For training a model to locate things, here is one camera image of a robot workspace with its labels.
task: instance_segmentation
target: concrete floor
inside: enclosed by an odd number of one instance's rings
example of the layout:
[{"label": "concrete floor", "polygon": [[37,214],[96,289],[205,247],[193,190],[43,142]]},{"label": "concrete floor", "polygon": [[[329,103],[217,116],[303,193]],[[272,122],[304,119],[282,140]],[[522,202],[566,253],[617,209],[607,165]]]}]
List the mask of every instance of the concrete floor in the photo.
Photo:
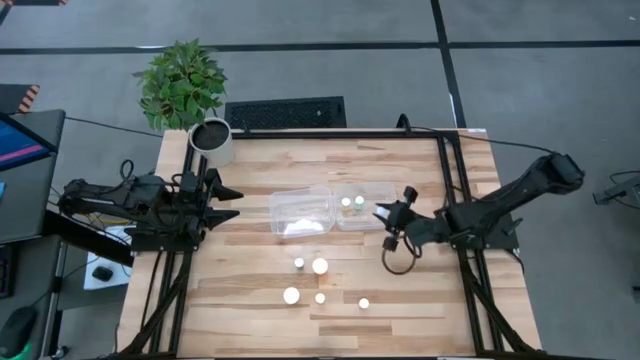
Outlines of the concrete floor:
[{"label": "concrete floor", "polygon": [[[635,0],[446,0],[449,41],[640,39]],[[71,1],[16,7],[0,27],[0,48],[164,45],[199,36],[205,44],[435,41],[422,0]],[[438,50],[220,53],[229,101],[344,96],[351,127],[454,126]],[[593,205],[608,174],[637,169],[639,48],[453,50],[469,127],[495,139],[571,154],[587,171],[583,189],[547,196],[516,215],[536,321],[555,354],[640,358],[640,223],[636,210]],[[0,83],[40,84],[33,110],[149,131],[131,73],[152,55],[0,56]],[[118,180],[124,158],[139,171],[155,165],[159,139],[68,122],[54,185],[84,177]],[[539,156],[494,146],[503,182]],[[113,347],[120,307],[65,314],[61,343],[72,359]],[[91,324],[95,336],[80,334]]]}]

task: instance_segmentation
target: orange striped tape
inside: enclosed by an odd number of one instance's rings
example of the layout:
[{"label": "orange striped tape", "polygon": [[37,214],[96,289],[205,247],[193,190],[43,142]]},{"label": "orange striped tape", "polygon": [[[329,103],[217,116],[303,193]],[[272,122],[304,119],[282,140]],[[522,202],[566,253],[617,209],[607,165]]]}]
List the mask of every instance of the orange striped tape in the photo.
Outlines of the orange striped tape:
[{"label": "orange striped tape", "polygon": [[36,99],[36,95],[38,95],[38,91],[40,91],[39,85],[31,85],[27,93],[22,98],[22,102],[20,106],[18,106],[18,112],[21,114],[26,114],[29,112],[31,105],[33,104],[33,100]]}]

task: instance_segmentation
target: black keyboard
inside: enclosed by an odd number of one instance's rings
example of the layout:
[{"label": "black keyboard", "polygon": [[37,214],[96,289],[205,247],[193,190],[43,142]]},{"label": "black keyboard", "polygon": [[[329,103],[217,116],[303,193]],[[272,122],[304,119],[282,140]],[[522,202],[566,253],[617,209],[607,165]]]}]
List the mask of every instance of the black keyboard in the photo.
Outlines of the black keyboard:
[{"label": "black keyboard", "polygon": [[0,245],[0,299],[12,295],[15,272],[15,249],[12,245]]}]

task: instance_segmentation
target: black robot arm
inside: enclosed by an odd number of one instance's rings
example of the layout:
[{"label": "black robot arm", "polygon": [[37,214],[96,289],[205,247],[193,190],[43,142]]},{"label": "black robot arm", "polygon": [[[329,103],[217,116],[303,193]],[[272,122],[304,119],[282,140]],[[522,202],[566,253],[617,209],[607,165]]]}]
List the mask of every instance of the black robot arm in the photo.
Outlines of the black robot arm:
[{"label": "black robot arm", "polygon": [[67,216],[103,213],[135,222],[135,227],[125,229],[133,251],[191,251],[204,240],[205,228],[211,230],[239,214],[214,210],[211,199],[233,200],[243,194],[224,187],[216,169],[207,170],[202,178],[192,172],[179,176],[179,184],[143,175],[125,178],[116,186],[76,179],[64,187],[58,206]]},{"label": "black robot arm", "polygon": [[504,215],[545,193],[568,194],[582,186],[584,172],[569,155],[554,153],[531,164],[517,180],[473,202],[448,204],[426,217],[410,209],[418,193],[405,189],[405,200],[378,204],[389,211],[387,217],[375,214],[391,236],[383,247],[395,251],[398,237],[404,233],[414,247],[429,242],[448,242],[470,248],[483,241]]}]

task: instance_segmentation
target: wooden table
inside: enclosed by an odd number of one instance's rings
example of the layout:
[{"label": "wooden table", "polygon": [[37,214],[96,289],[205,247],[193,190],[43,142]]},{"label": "wooden table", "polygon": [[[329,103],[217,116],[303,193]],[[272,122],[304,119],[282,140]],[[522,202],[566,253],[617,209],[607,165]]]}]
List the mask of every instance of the wooden table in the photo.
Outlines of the wooden table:
[{"label": "wooden table", "polygon": [[[181,172],[186,146],[186,133],[166,132],[157,173],[169,179]],[[474,354],[458,260],[449,246],[425,246],[411,273],[394,276],[380,262],[384,231],[342,232],[335,226],[326,235],[282,240],[269,225],[271,193],[349,182],[393,182],[399,198],[406,185],[414,186],[420,196],[413,209],[433,212],[444,198],[435,140],[235,140],[234,146],[235,161],[219,170],[224,184],[245,197],[214,204],[240,210],[240,216],[210,232],[194,255],[179,356]],[[489,144],[462,139],[462,149],[474,195],[498,188]],[[120,320],[121,347],[139,330],[155,257],[136,258]],[[296,257],[307,261],[303,271],[293,266]],[[313,274],[316,257],[328,260],[327,274]],[[520,265],[499,250],[486,257],[497,306],[526,342],[539,347]],[[398,268],[410,259],[404,248],[389,258]],[[160,274],[150,312],[159,284]],[[290,286],[302,294],[293,306],[282,299]],[[327,297],[323,305],[314,301],[318,292]],[[362,297],[371,302],[367,310],[357,305]],[[490,348],[479,303],[478,311]],[[165,324],[172,315],[170,309]],[[168,327],[161,350],[167,349]]]}]

